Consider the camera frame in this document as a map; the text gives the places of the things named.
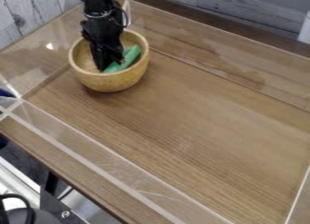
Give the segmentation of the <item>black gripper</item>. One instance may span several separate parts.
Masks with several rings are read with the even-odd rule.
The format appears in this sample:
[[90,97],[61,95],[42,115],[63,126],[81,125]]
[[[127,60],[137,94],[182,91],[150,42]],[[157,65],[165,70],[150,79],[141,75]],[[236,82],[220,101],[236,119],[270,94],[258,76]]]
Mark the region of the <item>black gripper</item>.
[[103,71],[113,63],[123,63],[121,35],[129,25],[127,13],[119,6],[106,10],[86,8],[85,17],[83,37],[90,43],[97,68]]

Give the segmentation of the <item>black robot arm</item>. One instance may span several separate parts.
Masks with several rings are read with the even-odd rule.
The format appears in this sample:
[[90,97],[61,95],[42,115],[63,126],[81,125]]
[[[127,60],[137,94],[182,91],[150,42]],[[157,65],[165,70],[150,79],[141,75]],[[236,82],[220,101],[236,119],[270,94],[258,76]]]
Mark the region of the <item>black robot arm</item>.
[[94,62],[103,71],[113,62],[123,61],[121,36],[127,14],[117,0],[83,0],[85,17],[82,36],[90,43]]

